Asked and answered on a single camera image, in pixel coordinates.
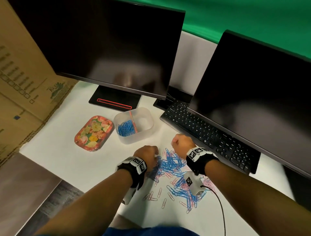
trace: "person's left hand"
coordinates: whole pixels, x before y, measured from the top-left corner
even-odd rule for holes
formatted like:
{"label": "person's left hand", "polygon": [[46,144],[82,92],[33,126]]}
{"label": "person's left hand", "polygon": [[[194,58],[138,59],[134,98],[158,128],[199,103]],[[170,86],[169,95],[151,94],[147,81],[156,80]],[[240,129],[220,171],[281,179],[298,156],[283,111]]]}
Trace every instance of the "person's left hand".
{"label": "person's left hand", "polygon": [[147,172],[151,172],[152,169],[157,165],[158,159],[155,155],[159,154],[157,146],[143,146],[136,150],[134,157],[143,159],[147,165]]}

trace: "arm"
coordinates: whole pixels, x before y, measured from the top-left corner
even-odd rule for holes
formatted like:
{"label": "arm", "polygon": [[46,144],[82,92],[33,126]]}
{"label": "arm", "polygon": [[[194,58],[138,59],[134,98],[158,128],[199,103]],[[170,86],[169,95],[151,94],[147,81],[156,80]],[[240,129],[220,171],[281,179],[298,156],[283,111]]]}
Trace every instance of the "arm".
{"label": "arm", "polygon": [[[150,171],[157,164],[155,154],[158,153],[156,146],[144,146],[138,149],[134,156],[143,159],[147,171]],[[35,235],[102,235],[113,220],[131,185],[130,172],[124,169],[118,170],[60,211]]]}
{"label": "arm", "polygon": [[[195,144],[176,135],[172,146],[185,159]],[[311,213],[276,189],[217,160],[206,164],[205,174],[259,235],[311,235]]]}

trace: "green curtain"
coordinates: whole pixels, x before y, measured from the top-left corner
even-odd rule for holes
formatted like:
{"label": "green curtain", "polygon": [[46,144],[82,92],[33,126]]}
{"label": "green curtain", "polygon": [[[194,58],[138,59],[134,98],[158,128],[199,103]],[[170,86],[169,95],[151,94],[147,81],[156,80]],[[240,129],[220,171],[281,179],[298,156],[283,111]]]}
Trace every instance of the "green curtain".
{"label": "green curtain", "polygon": [[311,0],[135,0],[186,11],[183,30],[218,43],[226,30],[311,58]]}

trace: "hand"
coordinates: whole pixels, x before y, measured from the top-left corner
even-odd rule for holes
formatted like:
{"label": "hand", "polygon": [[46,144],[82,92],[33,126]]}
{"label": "hand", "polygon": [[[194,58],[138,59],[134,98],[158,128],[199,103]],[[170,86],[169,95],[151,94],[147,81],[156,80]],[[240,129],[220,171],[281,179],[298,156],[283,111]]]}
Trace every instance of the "hand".
{"label": "hand", "polygon": [[175,152],[178,156],[180,156],[182,159],[186,159],[187,152],[191,148],[195,148],[196,145],[192,141],[190,137],[187,137],[186,135],[176,134],[173,138],[171,145],[173,146]]}
{"label": "hand", "polygon": [[134,156],[143,159],[147,165],[147,172],[150,172],[158,163],[158,159],[155,157],[158,154],[157,146],[143,146],[136,150]]}

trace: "person's right arm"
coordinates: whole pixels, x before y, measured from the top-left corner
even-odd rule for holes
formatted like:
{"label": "person's right arm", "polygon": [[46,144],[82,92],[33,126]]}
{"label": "person's right arm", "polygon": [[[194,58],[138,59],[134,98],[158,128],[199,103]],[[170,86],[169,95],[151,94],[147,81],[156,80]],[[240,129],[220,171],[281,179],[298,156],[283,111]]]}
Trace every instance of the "person's right arm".
{"label": "person's right arm", "polygon": [[[195,144],[176,135],[172,146],[186,159]],[[217,160],[206,164],[205,174],[259,235],[311,235],[311,212],[276,189]]]}

